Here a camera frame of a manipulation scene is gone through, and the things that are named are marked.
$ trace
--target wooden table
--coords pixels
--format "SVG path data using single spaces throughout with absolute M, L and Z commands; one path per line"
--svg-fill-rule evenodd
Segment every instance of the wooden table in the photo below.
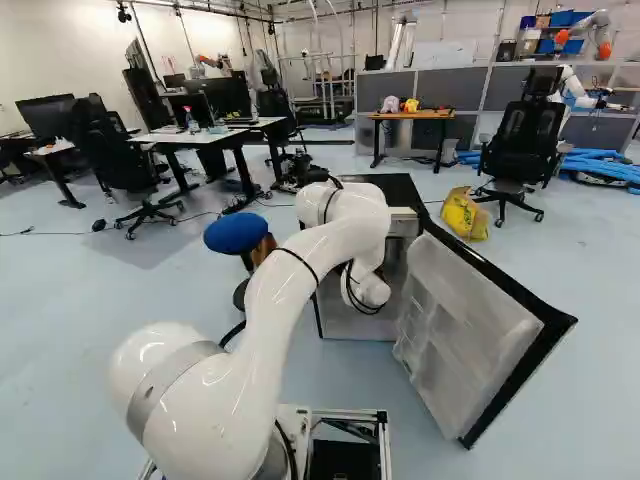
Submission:
M 440 171 L 440 160 L 442 159 L 442 146 L 447 137 L 447 120 L 453 120 L 456 111 L 453 108 L 443 110 L 425 109 L 416 113 L 372 113 L 368 118 L 373 120 L 373 162 L 371 168 L 376 168 L 384 158 L 380 154 L 380 124 L 383 120 L 440 120 L 440 142 L 438 143 L 438 153 L 433 173 Z

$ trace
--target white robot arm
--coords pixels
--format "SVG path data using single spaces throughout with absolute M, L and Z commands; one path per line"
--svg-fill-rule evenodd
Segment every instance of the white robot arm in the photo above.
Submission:
M 222 76 L 230 77 L 233 72 L 231 67 L 231 60 L 229 55 L 218 54 L 218 58 L 214 60 L 206 55 L 196 55 L 194 58 L 195 66 L 191 67 L 191 76 L 193 78 L 202 78 L 205 76 L 205 65 L 209 65 L 211 68 L 217 68 L 222 72 Z
M 560 30 L 555 37 L 556 50 L 562 50 L 571 35 L 579 35 L 595 29 L 595 44 L 598 47 L 597 60 L 608 60 L 611 56 L 611 36 L 609 35 L 609 25 L 611 19 L 606 9 L 593 12 L 588 17 L 577 22 L 570 29 Z
M 350 260 L 360 301 L 376 307 L 390 295 L 373 273 L 391 221 L 384 195 L 371 184 L 344 187 L 300 191 L 298 218 L 313 228 L 290 237 L 251 277 L 247 326 L 233 353 L 175 323 L 144 328 L 115 353 L 116 407 L 167 479 L 286 478 L 286 467 L 269 459 L 279 445 L 272 434 L 282 370 L 304 305 Z
M 575 103 L 573 105 L 574 107 L 599 110 L 609 108 L 619 111 L 627 111 L 633 109 L 633 107 L 630 107 L 629 105 L 608 102 L 606 99 L 611 93 L 613 93 L 613 89 L 602 89 L 601 95 L 598 98 L 590 97 L 589 95 L 587 95 L 587 92 L 585 91 L 582 83 L 573 71 L 573 68 L 571 68 L 569 65 L 560 65 L 558 68 L 562 68 L 562 74 L 560 77 L 560 88 L 558 88 L 555 93 L 547 97 L 550 102 L 566 103 L 567 92 L 571 92 L 571 95 L 575 98 Z M 569 108 L 566 109 L 562 127 L 564 127 L 564 124 L 569 118 L 570 111 L 571 110 Z

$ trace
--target translucent plastic sheet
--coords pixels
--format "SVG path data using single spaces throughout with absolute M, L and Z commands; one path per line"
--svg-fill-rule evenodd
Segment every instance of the translucent plastic sheet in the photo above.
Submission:
M 407 253 L 394 356 L 447 439 L 482 414 L 544 324 L 430 234 Z

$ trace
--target plastic bag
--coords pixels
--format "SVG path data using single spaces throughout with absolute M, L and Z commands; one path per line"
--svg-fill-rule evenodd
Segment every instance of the plastic bag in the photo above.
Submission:
M 469 196 L 471 187 L 451 189 L 440 210 L 440 218 L 465 240 L 489 238 L 489 213 Z

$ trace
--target grey partition panel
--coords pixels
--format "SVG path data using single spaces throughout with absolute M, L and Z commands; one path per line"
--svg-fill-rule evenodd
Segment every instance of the grey partition panel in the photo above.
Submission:
M 473 136 L 473 128 L 477 115 L 456 115 L 447 122 L 447 138 L 458 138 L 457 150 L 469 150 Z M 440 141 L 441 120 L 413 121 L 413 138 L 411 148 L 419 150 L 436 150 Z
M 389 95 L 413 96 L 415 72 L 370 73 L 356 76 L 357 112 L 375 112 Z
M 452 106 L 458 110 L 478 110 L 487 67 L 447 68 L 418 72 L 416 98 L 421 108 Z
M 507 103 L 522 97 L 522 80 L 530 67 L 493 67 L 483 110 L 502 111 Z
M 621 151 L 634 122 L 635 117 L 600 117 L 595 120 L 594 117 L 571 115 L 562 130 L 562 136 L 579 148 Z
M 613 88 L 616 87 L 640 87 L 640 67 L 620 67 L 618 75 L 613 80 Z M 609 97 L 609 101 L 613 103 L 621 103 L 623 105 L 632 105 L 635 110 L 630 112 L 616 112 L 625 113 L 627 115 L 637 115 L 638 108 L 640 108 L 640 93 L 639 92 L 616 92 L 615 95 Z

